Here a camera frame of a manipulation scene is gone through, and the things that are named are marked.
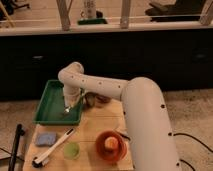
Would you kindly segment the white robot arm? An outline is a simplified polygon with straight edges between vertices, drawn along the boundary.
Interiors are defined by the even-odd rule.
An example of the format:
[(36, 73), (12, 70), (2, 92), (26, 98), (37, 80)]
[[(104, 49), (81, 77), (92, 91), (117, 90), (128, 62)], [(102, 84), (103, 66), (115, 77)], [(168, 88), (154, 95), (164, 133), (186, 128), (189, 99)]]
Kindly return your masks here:
[(163, 93), (153, 80), (85, 75), (79, 62), (61, 69), (58, 79), (66, 105), (80, 88), (122, 102), (135, 171), (182, 171)]

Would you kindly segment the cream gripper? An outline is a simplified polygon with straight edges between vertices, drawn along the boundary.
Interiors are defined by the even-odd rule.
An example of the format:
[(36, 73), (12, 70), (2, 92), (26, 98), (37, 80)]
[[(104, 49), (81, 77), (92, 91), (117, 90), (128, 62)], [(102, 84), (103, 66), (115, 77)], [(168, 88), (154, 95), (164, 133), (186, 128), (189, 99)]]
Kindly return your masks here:
[(81, 89), (80, 88), (69, 87), (69, 86), (64, 86), (63, 87), (64, 103), (67, 100), (70, 100), (72, 97), (75, 97), (77, 95), (81, 95)]

